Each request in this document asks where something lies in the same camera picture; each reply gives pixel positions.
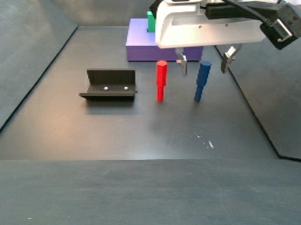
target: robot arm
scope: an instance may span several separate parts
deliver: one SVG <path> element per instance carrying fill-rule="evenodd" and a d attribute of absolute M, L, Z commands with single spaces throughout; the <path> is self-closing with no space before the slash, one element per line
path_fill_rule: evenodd
<path fill-rule="evenodd" d="M 196 47 L 260 42 L 268 37 L 283 49 L 301 36 L 301 10 L 275 2 L 157 0 L 150 7 L 157 44 L 161 48 Z"/>

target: gray table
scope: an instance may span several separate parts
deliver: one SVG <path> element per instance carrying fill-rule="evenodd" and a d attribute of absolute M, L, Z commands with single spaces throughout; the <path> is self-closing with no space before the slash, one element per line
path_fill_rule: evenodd
<path fill-rule="evenodd" d="M 128 62 L 129 27 L 81 27 L 0 134 L 2 159 L 277 158 L 231 74 L 212 61 L 201 103 L 194 102 L 200 64 L 189 76 L 169 63 L 169 85 L 157 102 L 156 62 Z M 134 103 L 89 103 L 87 69 L 137 70 Z"/>

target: purple block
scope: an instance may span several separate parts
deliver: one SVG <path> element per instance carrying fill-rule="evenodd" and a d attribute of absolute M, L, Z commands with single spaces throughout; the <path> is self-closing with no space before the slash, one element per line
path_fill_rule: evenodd
<path fill-rule="evenodd" d="M 161 49 L 156 44 L 156 33 L 148 32 L 148 19 L 132 18 L 128 35 L 129 61 L 176 61 L 176 48 Z M 184 54 L 189 61 L 200 61 L 204 47 L 185 47 Z"/>

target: red cylinder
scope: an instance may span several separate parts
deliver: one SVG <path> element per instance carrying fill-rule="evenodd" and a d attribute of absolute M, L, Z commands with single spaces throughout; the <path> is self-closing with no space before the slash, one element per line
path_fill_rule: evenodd
<path fill-rule="evenodd" d="M 168 77 L 168 62 L 157 62 L 157 99 L 161 102 L 164 100 L 164 87 L 166 86 L 166 77 Z"/>

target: blue peg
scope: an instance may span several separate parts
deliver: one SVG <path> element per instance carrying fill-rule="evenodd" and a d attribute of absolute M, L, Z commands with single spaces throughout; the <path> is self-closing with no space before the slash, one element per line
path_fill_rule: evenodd
<path fill-rule="evenodd" d="M 197 91 L 194 101 L 200 102 L 202 97 L 204 87 L 206 86 L 208 79 L 209 79 L 209 72 L 210 72 L 212 63 L 209 61 L 202 61 L 200 64 L 200 73 L 197 79 Z"/>

